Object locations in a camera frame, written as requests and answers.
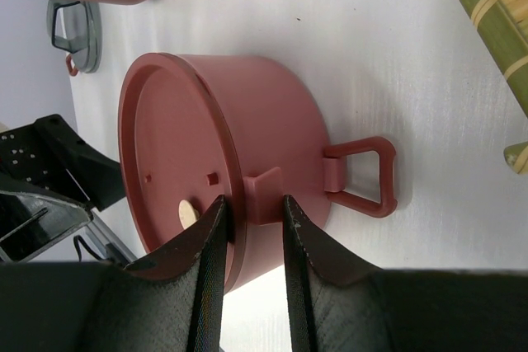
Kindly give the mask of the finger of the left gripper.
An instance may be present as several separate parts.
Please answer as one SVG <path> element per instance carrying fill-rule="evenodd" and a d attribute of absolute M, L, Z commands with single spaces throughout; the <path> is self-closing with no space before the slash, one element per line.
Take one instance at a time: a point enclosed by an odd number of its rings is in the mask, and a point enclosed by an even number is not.
<path fill-rule="evenodd" d="M 39 118 L 33 126 L 93 207 L 104 210 L 124 198 L 120 164 L 86 143 L 62 116 Z"/>
<path fill-rule="evenodd" d="M 1 261 L 29 261 L 92 221 L 84 207 L 43 195 L 1 193 Z"/>

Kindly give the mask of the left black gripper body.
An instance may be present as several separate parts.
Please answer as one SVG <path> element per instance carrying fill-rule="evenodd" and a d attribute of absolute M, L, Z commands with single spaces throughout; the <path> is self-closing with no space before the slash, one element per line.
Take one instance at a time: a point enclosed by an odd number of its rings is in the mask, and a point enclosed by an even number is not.
<path fill-rule="evenodd" d="M 54 157 L 33 124 L 1 133 L 1 193 L 43 195 L 89 205 L 86 193 Z"/>

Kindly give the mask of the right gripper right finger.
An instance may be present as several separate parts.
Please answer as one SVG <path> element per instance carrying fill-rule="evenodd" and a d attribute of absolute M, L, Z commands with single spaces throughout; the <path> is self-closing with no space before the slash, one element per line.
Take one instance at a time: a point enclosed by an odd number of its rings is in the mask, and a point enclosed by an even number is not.
<path fill-rule="evenodd" d="M 384 270 L 316 226 L 292 196 L 283 208 L 293 350 L 526 350 L 526 272 Z"/>

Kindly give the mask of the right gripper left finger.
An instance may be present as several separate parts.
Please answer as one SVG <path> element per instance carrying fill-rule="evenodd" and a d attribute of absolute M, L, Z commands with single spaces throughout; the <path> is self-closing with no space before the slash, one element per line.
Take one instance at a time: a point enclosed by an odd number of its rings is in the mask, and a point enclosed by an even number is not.
<path fill-rule="evenodd" d="M 1 268 L 4 351 L 216 351 L 229 206 L 141 259 L 33 262 Z"/>

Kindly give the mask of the dark red lid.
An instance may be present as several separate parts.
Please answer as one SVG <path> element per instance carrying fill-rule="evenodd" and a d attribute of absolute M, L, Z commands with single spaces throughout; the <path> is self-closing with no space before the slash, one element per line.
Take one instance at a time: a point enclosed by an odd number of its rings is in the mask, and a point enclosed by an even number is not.
<path fill-rule="evenodd" d="M 118 119 L 127 200 L 146 252 L 183 233 L 181 201 L 202 214 L 224 195 L 225 289 L 233 290 L 246 242 L 244 188 L 229 127 L 205 80 L 181 57 L 143 54 L 125 75 Z"/>

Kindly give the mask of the pink steel-lined pot with handles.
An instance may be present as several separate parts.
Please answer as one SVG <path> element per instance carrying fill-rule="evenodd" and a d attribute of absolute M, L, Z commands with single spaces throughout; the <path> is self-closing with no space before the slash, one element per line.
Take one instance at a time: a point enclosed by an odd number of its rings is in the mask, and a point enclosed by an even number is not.
<path fill-rule="evenodd" d="M 238 157 L 246 242 L 234 289 L 282 264 L 285 195 L 293 196 L 319 227 L 326 224 L 332 204 L 373 218 L 396 209 L 393 144 L 379 136 L 331 144 L 315 100 L 288 68 L 247 55 L 177 57 L 205 80 Z M 184 231 L 200 214 L 189 201 L 180 202 Z"/>

